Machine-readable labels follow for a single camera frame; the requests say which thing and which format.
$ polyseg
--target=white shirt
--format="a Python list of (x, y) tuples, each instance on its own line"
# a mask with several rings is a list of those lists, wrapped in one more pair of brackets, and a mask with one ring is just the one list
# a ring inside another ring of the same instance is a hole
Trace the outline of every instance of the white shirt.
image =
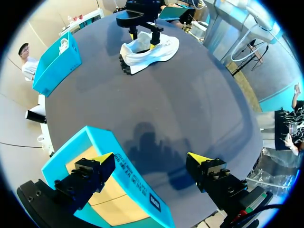
[(21, 70), (25, 76), (26, 81), (31, 81), (34, 79), (38, 67), (39, 60), (36, 60), (32, 57), (28, 57), (27, 62), (22, 66)]

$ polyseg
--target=man's hand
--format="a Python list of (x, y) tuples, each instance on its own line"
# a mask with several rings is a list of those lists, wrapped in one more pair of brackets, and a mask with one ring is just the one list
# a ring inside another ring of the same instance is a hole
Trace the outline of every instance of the man's hand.
[(293, 140), (292, 140), (291, 135), (289, 133), (287, 134), (287, 136), (284, 140), (284, 143), (285, 143), (285, 146), (289, 147), (289, 148), (294, 146)]
[(296, 94), (296, 95), (300, 95), (300, 93), (301, 93), (299, 84), (300, 83), (296, 84), (294, 87), (294, 94)]
[(170, 6), (170, 7), (180, 7), (179, 5), (172, 4), (172, 3), (169, 3), (168, 6)]
[(294, 155), (298, 156), (299, 155), (299, 150), (298, 148), (294, 145), (291, 135), (288, 133), (285, 140), (285, 146), (288, 147), (293, 153)]

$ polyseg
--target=black mount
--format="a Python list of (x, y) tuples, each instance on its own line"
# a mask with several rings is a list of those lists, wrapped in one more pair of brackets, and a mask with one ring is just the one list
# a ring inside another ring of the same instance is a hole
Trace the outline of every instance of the black mount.
[[(220, 158), (199, 162), (191, 153), (188, 153), (186, 160), (186, 169), (199, 190), (207, 192), (217, 207), (227, 213), (221, 228), (228, 228), (247, 213), (267, 205), (273, 197), (271, 192), (266, 192), (260, 186), (248, 192), (247, 181), (230, 174), (226, 165)], [(258, 214), (243, 221), (238, 227), (258, 225), (253, 223), (256, 216)]]
[(94, 192), (100, 192), (115, 169), (114, 154), (101, 164), (82, 158), (75, 170), (63, 180), (55, 181), (55, 190), (42, 180), (31, 180), (17, 189), (21, 203), (35, 223), (43, 228), (97, 228), (74, 216), (87, 204)]
[(152, 32), (150, 43), (159, 44), (163, 28), (153, 22), (158, 17), (160, 2), (157, 0), (129, 0), (125, 7), (126, 11), (116, 16), (117, 25), (122, 28), (130, 28), (129, 33), (133, 36), (133, 40), (137, 39), (137, 26), (150, 29)]

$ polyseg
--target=blue table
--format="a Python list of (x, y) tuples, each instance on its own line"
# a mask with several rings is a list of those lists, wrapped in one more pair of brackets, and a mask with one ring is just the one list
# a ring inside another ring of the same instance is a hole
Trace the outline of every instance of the blue table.
[(262, 149), (259, 128), (226, 68), (193, 37), (165, 21), (157, 23), (164, 34), (180, 40), (177, 54), (133, 76), (124, 74), (119, 50), (131, 38), (115, 16), (74, 35), (82, 65), (46, 98), (54, 149), (86, 125), (111, 130), (171, 208), (176, 227), (190, 228), (216, 206), (187, 173), (187, 152), (220, 157), (243, 179)]

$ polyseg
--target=black shirt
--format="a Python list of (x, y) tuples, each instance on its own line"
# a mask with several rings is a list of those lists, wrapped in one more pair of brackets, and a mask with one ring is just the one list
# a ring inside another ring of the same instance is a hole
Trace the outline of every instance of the black shirt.
[[(297, 101), (296, 107), (292, 112), (289, 111), (275, 111), (275, 149), (288, 150), (283, 140), (288, 134), (289, 124), (302, 124), (304, 121), (304, 101)], [(294, 145), (299, 148), (304, 140), (304, 128), (298, 128), (297, 133), (291, 135)]]
[(161, 2), (160, 6), (165, 6), (166, 5), (165, 0), (160, 0), (160, 2)]

